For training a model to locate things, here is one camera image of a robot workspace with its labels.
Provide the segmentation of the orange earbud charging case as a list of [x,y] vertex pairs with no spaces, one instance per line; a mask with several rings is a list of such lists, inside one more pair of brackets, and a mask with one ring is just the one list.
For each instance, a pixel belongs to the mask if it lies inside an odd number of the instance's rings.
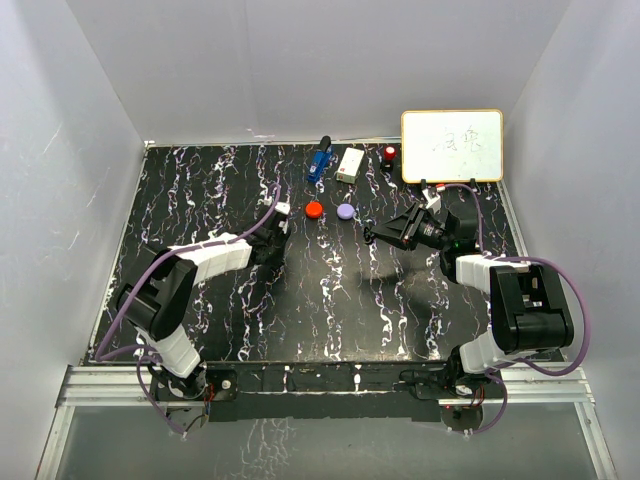
[[305,206],[305,215],[309,219],[319,219],[322,217],[323,213],[324,213],[324,207],[318,201],[309,202]]

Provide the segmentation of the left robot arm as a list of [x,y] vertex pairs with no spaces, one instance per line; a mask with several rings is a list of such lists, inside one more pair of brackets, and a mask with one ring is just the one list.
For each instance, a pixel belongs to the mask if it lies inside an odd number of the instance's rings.
[[172,394],[196,399],[207,383],[206,364],[182,325],[193,288],[230,271],[255,265],[279,267],[290,236],[289,210],[289,204],[279,202],[273,211],[264,211],[266,221],[246,237],[225,232],[167,258],[127,308],[124,319],[160,359],[160,370],[152,375]]

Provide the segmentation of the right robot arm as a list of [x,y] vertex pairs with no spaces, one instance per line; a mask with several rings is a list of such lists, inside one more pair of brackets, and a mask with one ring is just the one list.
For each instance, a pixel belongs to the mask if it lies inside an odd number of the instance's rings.
[[443,275],[489,296],[488,331],[454,348],[429,382],[450,394],[471,395],[486,382],[484,373],[525,354],[570,345],[574,325],[559,274],[535,264],[508,262],[481,254],[478,216],[460,202],[444,221],[421,204],[364,229],[365,242],[377,240],[401,250],[424,245],[439,252]]

